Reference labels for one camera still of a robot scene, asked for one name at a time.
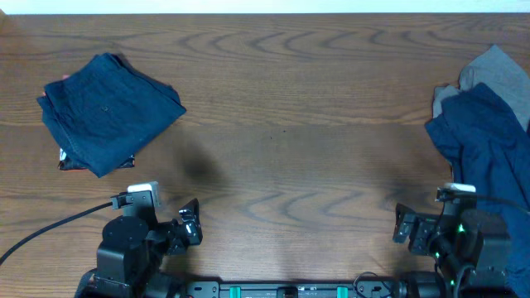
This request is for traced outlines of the dark blue denim shorts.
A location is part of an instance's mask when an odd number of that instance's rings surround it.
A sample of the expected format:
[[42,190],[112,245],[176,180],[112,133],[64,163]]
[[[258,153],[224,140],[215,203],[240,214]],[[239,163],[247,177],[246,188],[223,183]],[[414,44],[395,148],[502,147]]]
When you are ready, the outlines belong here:
[[100,161],[90,170],[97,177],[117,169],[186,112],[170,85],[110,53],[96,55],[45,91],[37,100],[43,123],[68,155]]

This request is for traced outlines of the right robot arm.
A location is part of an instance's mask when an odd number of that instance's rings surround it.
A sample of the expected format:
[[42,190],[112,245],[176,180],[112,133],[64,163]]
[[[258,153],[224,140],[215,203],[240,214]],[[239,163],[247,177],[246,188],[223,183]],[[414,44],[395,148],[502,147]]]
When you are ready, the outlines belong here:
[[441,214],[423,214],[404,204],[395,209],[395,243],[432,257],[433,272],[408,272],[392,286],[393,297],[515,297],[507,285],[511,239],[503,218],[453,199]]

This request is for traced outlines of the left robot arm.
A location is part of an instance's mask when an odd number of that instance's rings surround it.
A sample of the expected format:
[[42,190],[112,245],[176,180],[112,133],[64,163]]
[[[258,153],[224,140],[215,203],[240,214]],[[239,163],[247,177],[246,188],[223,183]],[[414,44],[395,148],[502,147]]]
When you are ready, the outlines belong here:
[[192,199],[179,215],[179,220],[160,223],[151,200],[129,200],[123,215],[104,226],[97,267],[82,276],[75,296],[185,297],[186,284],[161,272],[160,266],[165,256],[201,244],[199,201]]

